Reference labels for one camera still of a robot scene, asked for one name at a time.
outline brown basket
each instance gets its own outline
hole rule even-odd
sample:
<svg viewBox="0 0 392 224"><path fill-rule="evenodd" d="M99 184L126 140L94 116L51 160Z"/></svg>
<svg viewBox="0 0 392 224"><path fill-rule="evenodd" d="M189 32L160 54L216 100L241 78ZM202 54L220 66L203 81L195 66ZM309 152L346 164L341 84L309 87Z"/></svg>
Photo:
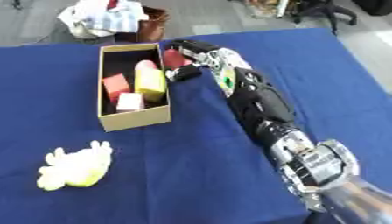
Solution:
<svg viewBox="0 0 392 224"><path fill-rule="evenodd" d="M116 42L158 42L165 34L165 23L169 19L166 10L143 6L144 13L149 15L149 20L139 21L137 33L118 32L115 35Z"/></svg>

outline robot forearm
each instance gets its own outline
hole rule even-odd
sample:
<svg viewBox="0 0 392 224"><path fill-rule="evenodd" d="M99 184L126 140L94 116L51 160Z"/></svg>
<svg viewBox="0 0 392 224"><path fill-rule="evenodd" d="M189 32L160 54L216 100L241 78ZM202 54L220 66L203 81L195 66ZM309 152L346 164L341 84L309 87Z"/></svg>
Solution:
<svg viewBox="0 0 392 224"><path fill-rule="evenodd" d="M336 140L314 144L296 127L279 92L238 53L192 40L175 40L168 48L211 69L238 122L308 209L329 211L346 223L392 223L391 196L359 178L351 151Z"/></svg>

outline gray carpet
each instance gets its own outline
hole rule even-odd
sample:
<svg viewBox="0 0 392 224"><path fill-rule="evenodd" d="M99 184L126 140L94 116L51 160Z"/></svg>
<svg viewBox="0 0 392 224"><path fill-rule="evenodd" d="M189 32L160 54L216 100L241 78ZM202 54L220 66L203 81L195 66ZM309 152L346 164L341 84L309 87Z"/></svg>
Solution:
<svg viewBox="0 0 392 224"><path fill-rule="evenodd" d="M23 10L11 8L11 0L0 0L0 46L27 43L79 42L67 32L56 16L76 0L21 0ZM310 17L300 25L289 18L253 19L241 2L227 0L142 0L145 5L167 9L171 20L166 27L167 39L223 32L267 31L287 28L329 27L326 19ZM357 60L392 93L392 15L370 17L350 0L335 0L336 4L355 11L356 26L339 22L339 39ZM100 41L112 41L111 38Z"/></svg>

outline yellow block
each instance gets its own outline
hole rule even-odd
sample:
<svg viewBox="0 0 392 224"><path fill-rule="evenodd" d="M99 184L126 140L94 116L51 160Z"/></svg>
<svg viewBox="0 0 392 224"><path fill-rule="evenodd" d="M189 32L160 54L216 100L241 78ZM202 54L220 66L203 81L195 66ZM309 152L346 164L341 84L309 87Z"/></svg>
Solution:
<svg viewBox="0 0 392 224"><path fill-rule="evenodd" d="M147 101L157 102L166 92L166 78L162 70L135 71L135 93L143 94Z"/></svg>

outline blue table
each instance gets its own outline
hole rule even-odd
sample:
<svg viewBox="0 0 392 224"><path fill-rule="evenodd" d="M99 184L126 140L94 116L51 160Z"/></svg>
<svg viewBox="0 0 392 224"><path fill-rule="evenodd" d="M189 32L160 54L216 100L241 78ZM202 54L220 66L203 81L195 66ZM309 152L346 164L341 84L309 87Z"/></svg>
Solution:
<svg viewBox="0 0 392 224"><path fill-rule="evenodd" d="M193 37L226 46L295 105L315 141L337 138L364 178L392 191L392 104L329 33L310 29ZM228 109L208 73L171 86L172 122L105 133L96 117L98 47L0 49L2 223L301 223L308 214ZM44 155L91 140L115 148L89 188L43 192Z"/></svg>

